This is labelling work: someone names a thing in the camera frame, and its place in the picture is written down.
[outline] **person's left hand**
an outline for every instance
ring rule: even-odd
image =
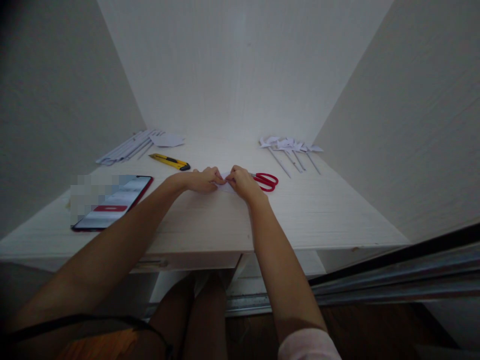
[[[220,175],[219,169],[215,167],[207,167],[202,172],[193,169],[193,172],[184,173],[187,176],[186,188],[197,193],[208,194],[217,190],[213,183],[219,185],[226,184],[226,181]]]

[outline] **yellow utility knife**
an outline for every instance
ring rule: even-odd
[[[190,170],[190,165],[188,164],[188,162],[180,161],[180,160],[174,159],[172,157],[168,157],[168,156],[160,155],[160,154],[150,154],[148,156],[151,157],[154,160],[157,160],[157,161],[161,162],[161,163],[173,166],[174,168],[176,168],[180,171]]]

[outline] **paper craft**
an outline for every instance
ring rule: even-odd
[[[307,171],[305,168],[304,163],[300,159],[299,153],[305,153],[308,158],[310,159],[311,163],[315,167],[315,169],[318,171],[320,174],[320,170],[317,167],[317,164],[314,163],[314,160],[312,159],[310,153],[312,152],[322,152],[323,150],[317,146],[313,145],[311,143],[303,143],[300,141],[295,141],[293,137],[285,137],[285,138],[280,138],[278,136],[270,136],[266,140],[264,140],[263,137],[260,138],[260,148],[268,148],[270,153],[273,155],[275,160],[280,164],[282,169],[286,172],[286,174],[291,178],[290,173],[288,170],[285,168],[283,165],[282,161],[274,154],[273,151],[283,151],[285,155],[288,157],[288,159],[291,161],[291,163],[295,166],[295,168],[298,170],[299,173],[303,173],[303,171]]]
[[[260,148],[271,147],[278,139],[278,136],[270,136],[268,139],[264,140],[263,137],[260,138]]]
[[[164,132],[158,135],[150,135],[150,140],[160,148],[173,148],[184,144],[185,138],[172,133]]]
[[[137,132],[120,146],[117,146],[112,151],[97,159],[96,163],[110,166],[120,161],[129,160],[134,154],[148,145],[150,142],[149,135],[157,131],[158,130],[145,130]]]
[[[110,166],[118,162],[126,162],[141,152],[140,159],[154,144],[158,147],[176,147],[184,144],[184,137],[165,133],[161,130],[139,131],[127,141],[117,146],[101,158],[96,160],[97,164]]]
[[[223,179],[225,179],[228,175],[230,175],[230,172],[223,172],[220,174]],[[226,193],[235,193],[234,188],[227,182],[224,185],[219,185],[214,182],[218,190],[224,191]]]

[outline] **drawer handle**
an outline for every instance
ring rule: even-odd
[[[135,267],[137,269],[146,269],[146,268],[166,268],[169,265],[169,261],[166,259],[156,260],[156,261],[140,261]]]

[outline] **person's right hand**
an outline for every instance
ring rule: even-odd
[[[254,201],[265,201],[268,199],[252,175],[243,167],[234,165],[231,168],[230,175],[225,180],[249,205]]]

